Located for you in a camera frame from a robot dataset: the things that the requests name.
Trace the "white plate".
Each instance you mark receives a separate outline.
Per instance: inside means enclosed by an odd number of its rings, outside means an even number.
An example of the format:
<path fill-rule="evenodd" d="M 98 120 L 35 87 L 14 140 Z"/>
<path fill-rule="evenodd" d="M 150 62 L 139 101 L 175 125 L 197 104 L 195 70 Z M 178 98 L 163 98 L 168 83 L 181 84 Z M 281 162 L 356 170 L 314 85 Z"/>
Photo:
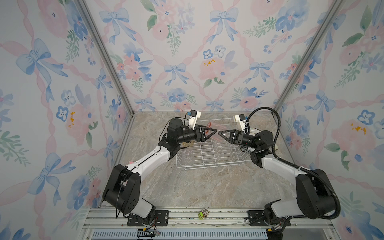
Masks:
<path fill-rule="evenodd" d="M 251 128 L 250 133 L 249 133 L 250 136 L 256 136 L 258 138 L 265 137 L 265 136 L 268 136 L 270 134 L 271 134 L 271 132 L 268 130 L 261 131 L 259 129 L 255 129 L 255 128 Z"/>

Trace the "yellow glass cup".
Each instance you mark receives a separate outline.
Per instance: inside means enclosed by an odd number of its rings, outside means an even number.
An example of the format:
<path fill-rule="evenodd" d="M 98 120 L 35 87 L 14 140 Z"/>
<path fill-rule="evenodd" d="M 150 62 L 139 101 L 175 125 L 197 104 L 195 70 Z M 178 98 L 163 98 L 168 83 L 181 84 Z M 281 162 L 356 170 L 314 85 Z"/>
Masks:
<path fill-rule="evenodd" d="M 192 145 L 192 142 L 181 143 L 181 149 L 186 149 Z"/>

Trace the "clear glass cup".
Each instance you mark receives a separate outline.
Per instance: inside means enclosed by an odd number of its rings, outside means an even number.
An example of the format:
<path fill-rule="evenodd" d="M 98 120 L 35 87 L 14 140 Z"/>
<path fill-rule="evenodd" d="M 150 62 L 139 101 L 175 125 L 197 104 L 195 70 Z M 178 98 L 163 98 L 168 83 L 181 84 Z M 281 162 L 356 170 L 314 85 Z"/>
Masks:
<path fill-rule="evenodd" d="M 184 161 L 185 164 L 193 163 L 195 161 L 195 156 L 194 156 L 193 151 L 188 150 L 188 149 L 183 150 L 182 160 Z"/>

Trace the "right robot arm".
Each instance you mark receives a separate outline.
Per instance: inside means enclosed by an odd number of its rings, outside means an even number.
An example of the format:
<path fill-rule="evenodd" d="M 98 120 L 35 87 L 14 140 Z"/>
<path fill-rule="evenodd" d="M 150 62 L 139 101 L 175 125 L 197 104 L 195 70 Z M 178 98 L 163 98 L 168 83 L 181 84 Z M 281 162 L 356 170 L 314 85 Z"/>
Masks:
<path fill-rule="evenodd" d="M 270 131 L 248 135 L 243 131 L 220 131 L 219 136 L 230 144 L 250 148 L 252 162 L 269 170 L 294 185 L 296 196 L 290 200 L 277 200 L 265 205 L 262 220 L 269 226 L 286 222 L 294 217 L 333 220 L 341 213 L 341 203 L 327 174 L 292 164 L 278 156 L 275 140 Z"/>

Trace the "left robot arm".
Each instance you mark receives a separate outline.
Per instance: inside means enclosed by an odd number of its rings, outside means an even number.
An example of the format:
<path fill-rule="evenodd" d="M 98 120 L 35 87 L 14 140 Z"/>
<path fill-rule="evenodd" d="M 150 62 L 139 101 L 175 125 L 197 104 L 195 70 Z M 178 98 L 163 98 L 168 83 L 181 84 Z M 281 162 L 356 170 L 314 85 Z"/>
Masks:
<path fill-rule="evenodd" d="M 156 207 L 141 197 L 142 180 L 175 157 L 183 143 L 203 143 L 216 133 L 216 129 L 196 125 L 194 117 L 190 118 L 188 126 L 181 118 L 172 118 L 167 123 L 167 132 L 154 150 L 136 162 L 126 166 L 118 164 L 113 168 L 103 192 L 103 200 L 125 216 L 133 214 L 146 225 L 152 223 Z"/>

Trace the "green yellow toy car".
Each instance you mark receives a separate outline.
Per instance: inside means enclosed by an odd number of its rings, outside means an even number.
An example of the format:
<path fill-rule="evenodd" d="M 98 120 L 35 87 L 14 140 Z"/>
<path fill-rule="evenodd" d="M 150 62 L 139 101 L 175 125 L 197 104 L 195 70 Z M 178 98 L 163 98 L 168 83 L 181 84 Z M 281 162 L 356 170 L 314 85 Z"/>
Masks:
<path fill-rule="evenodd" d="M 198 217 L 200 220 L 205 219 L 208 215 L 209 215 L 208 209 L 202 209 L 201 211 L 198 212 Z"/>

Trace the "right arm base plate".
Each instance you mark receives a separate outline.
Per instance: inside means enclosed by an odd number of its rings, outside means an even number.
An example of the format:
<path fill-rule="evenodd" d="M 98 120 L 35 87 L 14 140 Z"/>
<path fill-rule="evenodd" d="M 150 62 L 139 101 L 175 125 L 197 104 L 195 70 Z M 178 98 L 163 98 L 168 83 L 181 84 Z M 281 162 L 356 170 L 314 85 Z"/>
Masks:
<path fill-rule="evenodd" d="M 287 220 L 286 217 L 278 218 L 272 213 L 264 213 L 264 210 L 249 210 L 247 215 L 246 223 L 252 227 L 282 227 Z"/>

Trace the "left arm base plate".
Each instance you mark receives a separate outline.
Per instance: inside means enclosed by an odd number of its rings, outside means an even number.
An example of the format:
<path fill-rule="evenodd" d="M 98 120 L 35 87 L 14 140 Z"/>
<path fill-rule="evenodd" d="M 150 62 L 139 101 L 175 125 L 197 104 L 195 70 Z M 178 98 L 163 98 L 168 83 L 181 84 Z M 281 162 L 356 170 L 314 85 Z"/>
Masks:
<path fill-rule="evenodd" d="M 149 213 L 146 218 L 139 217 L 130 213 L 128 216 L 127 226 L 129 227 L 166 227 L 169 222 L 168 210 L 154 210 Z"/>

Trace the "left aluminium corner post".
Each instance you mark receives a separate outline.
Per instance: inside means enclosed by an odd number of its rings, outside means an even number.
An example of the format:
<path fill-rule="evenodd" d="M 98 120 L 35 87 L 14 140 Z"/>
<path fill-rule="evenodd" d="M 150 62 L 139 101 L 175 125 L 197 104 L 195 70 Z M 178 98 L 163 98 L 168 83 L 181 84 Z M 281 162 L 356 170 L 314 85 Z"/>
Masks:
<path fill-rule="evenodd" d="M 120 94 L 120 96 L 123 100 L 123 103 L 129 112 L 129 115 L 131 117 L 133 117 L 134 116 L 133 108 L 132 108 L 132 106 L 129 102 L 128 96 L 124 90 L 124 86 L 118 77 L 117 71 L 113 67 L 113 62 L 112 62 L 112 60 L 108 54 L 107 48 L 106 48 L 106 46 L 102 40 L 102 36 L 101 36 L 101 34 L 100 34 L 96 24 L 95 24 L 95 21 L 94 21 L 92 14 L 91 14 L 88 6 L 87 6 L 86 1 L 75 0 L 74 2 L 75 2 L 76 7 L 78 8 L 82 18 L 85 21 L 86 27 L 90 31 L 91 37 L 94 39 L 94 42 L 96 44 L 96 48 L 97 48 L 97 50 L 101 56 L 101 59 L 104 62 L 109 74 L 111 75 L 112 81 L 116 85 L 118 93 Z"/>

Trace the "aluminium corner post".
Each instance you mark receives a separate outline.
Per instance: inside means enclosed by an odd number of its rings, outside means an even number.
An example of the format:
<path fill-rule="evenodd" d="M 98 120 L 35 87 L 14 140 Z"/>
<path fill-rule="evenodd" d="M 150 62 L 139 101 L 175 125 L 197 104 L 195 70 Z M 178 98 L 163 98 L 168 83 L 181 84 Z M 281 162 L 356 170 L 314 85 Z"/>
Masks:
<path fill-rule="evenodd" d="M 124 90 L 124 86 L 118 77 L 117 71 L 113 67 L 113 62 L 112 62 L 112 60 L 108 54 L 107 48 L 106 48 L 106 46 L 102 40 L 102 36 L 101 36 L 101 34 L 100 34 L 96 24 L 95 24 L 95 21 L 94 21 L 92 14 L 91 14 L 88 6 L 87 6 L 86 1 L 75 0 L 74 2 L 75 2 L 76 7 L 78 8 L 82 18 L 85 21 L 86 27 L 90 31 L 91 37 L 94 39 L 94 42 L 96 44 L 96 48 L 97 48 L 97 50 L 101 56 L 101 59 L 104 62 L 109 74 L 111 75 L 112 81 L 116 85 L 118 93 L 120 94 L 120 96 L 123 100 L 123 103 L 129 112 L 129 115 L 131 117 L 133 117 L 134 116 L 133 108 L 132 108 L 132 106 L 129 102 L 128 96 Z"/>
<path fill-rule="evenodd" d="M 291 79 L 288 81 L 287 85 L 282 91 L 281 96 L 278 98 L 278 101 L 274 106 L 274 109 L 276 111 L 283 108 L 283 104 L 285 103 L 286 98 L 289 96 L 291 90 L 293 89 L 294 85 L 303 73 L 308 62 L 315 54 L 320 42 L 326 36 L 329 28 L 331 27 L 333 21 L 336 19 L 337 15 L 340 12 L 340 8 L 343 6 L 344 3 L 345 1 L 343 0 L 336 0 L 331 2 L 331 5 L 323 18 L 323 22 L 318 26 L 315 34 L 313 35 L 312 41 L 308 44 L 308 47 L 306 48 L 302 59 L 298 64 L 297 69 L 293 72 Z"/>

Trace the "aluminium front rail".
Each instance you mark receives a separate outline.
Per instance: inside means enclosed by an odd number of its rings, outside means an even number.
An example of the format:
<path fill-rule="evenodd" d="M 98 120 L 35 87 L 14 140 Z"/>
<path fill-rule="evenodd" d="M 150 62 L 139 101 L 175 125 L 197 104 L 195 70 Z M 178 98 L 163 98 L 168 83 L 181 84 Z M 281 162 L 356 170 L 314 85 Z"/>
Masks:
<path fill-rule="evenodd" d="M 130 219 L 115 217 L 111 206 L 91 210 L 78 236 L 79 240 L 339 240 L 331 221 L 291 219 L 281 234 L 269 226 L 248 220 L 261 209 L 209 208 L 208 216 L 198 218 L 199 208 L 160 208 L 161 217 L 153 227 L 129 226 Z"/>

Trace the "right aluminium corner post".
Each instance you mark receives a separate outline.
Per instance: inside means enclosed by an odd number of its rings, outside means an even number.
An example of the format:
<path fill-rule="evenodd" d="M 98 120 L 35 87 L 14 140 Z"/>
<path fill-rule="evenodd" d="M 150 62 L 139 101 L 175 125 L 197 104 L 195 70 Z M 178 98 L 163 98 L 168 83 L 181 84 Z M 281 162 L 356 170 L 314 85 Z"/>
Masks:
<path fill-rule="evenodd" d="M 318 26 L 315 34 L 313 35 L 312 41 L 308 44 L 308 47 L 306 48 L 302 59 L 298 64 L 297 69 L 293 72 L 291 79 L 288 81 L 287 85 L 282 91 L 281 96 L 278 98 L 278 101 L 274 106 L 274 109 L 276 111 L 283 108 L 283 104 L 285 103 L 286 98 L 289 96 L 291 90 L 293 89 L 294 85 L 303 73 L 308 62 L 315 54 L 320 42 L 326 36 L 329 28 L 331 27 L 333 21 L 336 19 L 337 15 L 340 12 L 340 8 L 343 6 L 344 3 L 345 1 L 343 0 L 336 0 L 331 2 L 331 5 L 323 18 L 323 22 Z"/>

